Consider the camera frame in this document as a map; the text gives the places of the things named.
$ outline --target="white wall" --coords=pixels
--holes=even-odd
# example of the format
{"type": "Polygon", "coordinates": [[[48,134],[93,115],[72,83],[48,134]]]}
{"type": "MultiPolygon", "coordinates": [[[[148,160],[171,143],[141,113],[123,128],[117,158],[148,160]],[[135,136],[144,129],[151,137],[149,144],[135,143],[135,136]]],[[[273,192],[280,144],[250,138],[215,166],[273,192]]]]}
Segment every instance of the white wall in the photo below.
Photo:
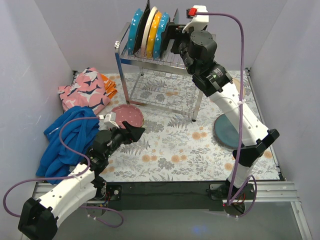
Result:
{"type": "Polygon", "coordinates": [[[252,82],[280,168],[294,181],[313,239],[320,239],[320,1],[288,0],[258,54],[252,82]]]}
{"type": "MultiPolygon", "coordinates": [[[[287,0],[151,0],[161,12],[173,16],[179,8],[180,23],[187,23],[186,8],[205,5],[211,12],[237,16],[245,33],[245,65],[250,67],[287,0]]],[[[87,67],[117,72],[116,38],[146,0],[35,0],[61,51],[73,70],[87,67]]],[[[230,70],[240,69],[240,32],[237,23],[211,17],[208,30],[216,34],[216,60],[230,70]]]]}
{"type": "MultiPolygon", "coordinates": [[[[0,196],[13,184],[35,177],[47,147],[43,131],[62,113],[59,85],[72,72],[34,0],[0,0],[0,196]]],[[[8,197],[21,213],[34,183],[8,197]]],[[[18,240],[19,219],[0,207],[0,239],[18,240]]]]}

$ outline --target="pink cloth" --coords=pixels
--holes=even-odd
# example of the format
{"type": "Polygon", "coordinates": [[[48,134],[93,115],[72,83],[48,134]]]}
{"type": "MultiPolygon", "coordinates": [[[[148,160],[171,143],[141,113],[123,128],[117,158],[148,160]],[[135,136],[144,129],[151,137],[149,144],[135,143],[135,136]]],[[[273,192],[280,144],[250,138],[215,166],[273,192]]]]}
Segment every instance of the pink cloth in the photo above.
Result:
{"type": "Polygon", "coordinates": [[[94,67],[80,73],[72,85],[59,86],[58,94],[65,111],[87,106],[98,114],[110,102],[101,74],[94,67]]]}

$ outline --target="white plate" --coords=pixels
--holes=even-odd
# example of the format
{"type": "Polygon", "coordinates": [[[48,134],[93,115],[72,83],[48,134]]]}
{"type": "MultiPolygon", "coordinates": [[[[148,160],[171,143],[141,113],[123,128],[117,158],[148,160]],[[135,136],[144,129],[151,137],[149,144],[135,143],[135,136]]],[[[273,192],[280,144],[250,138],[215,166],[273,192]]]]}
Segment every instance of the white plate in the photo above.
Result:
{"type": "Polygon", "coordinates": [[[158,8],[154,6],[149,14],[149,17],[146,21],[143,37],[142,37],[142,43],[141,43],[141,57],[144,58],[146,56],[146,48],[147,48],[147,42],[148,42],[148,36],[150,32],[150,28],[152,25],[152,21],[154,20],[154,17],[156,13],[158,12],[158,8]]]}

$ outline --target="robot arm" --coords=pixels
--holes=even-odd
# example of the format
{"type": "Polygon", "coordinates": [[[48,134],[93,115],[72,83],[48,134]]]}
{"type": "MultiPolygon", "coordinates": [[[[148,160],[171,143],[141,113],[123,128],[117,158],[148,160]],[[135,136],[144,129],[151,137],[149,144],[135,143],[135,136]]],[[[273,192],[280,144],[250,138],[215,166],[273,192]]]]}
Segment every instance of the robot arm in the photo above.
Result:
{"type": "Polygon", "coordinates": [[[50,192],[38,199],[31,197],[24,203],[18,229],[29,239],[53,239],[58,227],[71,213],[88,200],[103,197],[106,182],[99,174],[109,164],[109,156],[121,144],[137,142],[145,131],[143,127],[131,126],[126,121],[122,123],[125,128],[119,128],[113,112],[105,116],[104,123],[109,130],[99,131],[86,153],[89,168],[76,176],[87,168],[88,162],[84,160],[69,174],[75,177],[64,179],[50,192]]]}
{"type": "MultiPolygon", "coordinates": [[[[195,5],[187,9],[187,18],[192,18],[187,25],[170,23],[162,38],[161,50],[165,51],[169,40],[174,40],[171,52],[179,54],[187,72],[192,75],[194,84],[225,113],[232,125],[239,131],[240,110],[243,104],[242,148],[239,165],[234,180],[233,193],[240,188],[250,175],[257,159],[279,137],[276,129],[269,130],[250,110],[247,104],[239,102],[239,92],[232,77],[214,58],[217,43],[206,31],[209,16],[194,16],[190,11],[207,12],[205,6],[195,5]]],[[[234,169],[226,180],[229,188],[234,169]]]]}

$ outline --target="orange cloth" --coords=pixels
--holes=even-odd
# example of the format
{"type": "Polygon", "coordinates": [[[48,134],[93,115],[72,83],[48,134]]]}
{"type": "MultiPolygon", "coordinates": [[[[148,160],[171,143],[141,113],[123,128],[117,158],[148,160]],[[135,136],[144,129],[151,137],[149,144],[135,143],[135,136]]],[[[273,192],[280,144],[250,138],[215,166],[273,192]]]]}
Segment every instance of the orange cloth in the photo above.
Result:
{"type": "Polygon", "coordinates": [[[104,88],[105,88],[105,92],[107,93],[107,96],[112,99],[116,93],[118,92],[117,89],[115,89],[116,87],[116,82],[110,80],[109,78],[107,78],[105,75],[101,74],[103,83],[104,83],[104,88]]]}

